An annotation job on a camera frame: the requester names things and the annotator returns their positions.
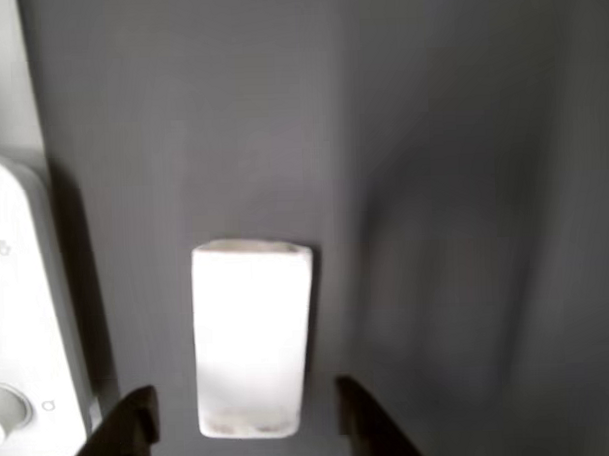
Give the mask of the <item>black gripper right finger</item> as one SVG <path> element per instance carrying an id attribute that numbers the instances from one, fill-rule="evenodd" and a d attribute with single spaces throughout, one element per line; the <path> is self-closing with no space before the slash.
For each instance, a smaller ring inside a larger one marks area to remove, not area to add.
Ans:
<path id="1" fill-rule="evenodd" d="M 360 382 L 339 376 L 335 384 L 339 428 L 351 456 L 424 456 Z"/>

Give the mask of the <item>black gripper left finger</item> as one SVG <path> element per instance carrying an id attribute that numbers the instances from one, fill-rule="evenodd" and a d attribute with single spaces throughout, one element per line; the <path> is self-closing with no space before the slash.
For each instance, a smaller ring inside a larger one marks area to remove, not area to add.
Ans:
<path id="1" fill-rule="evenodd" d="M 151 456 L 159 441 L 159 402 L 149 385 L 119 401 L 75 456 Z"/>

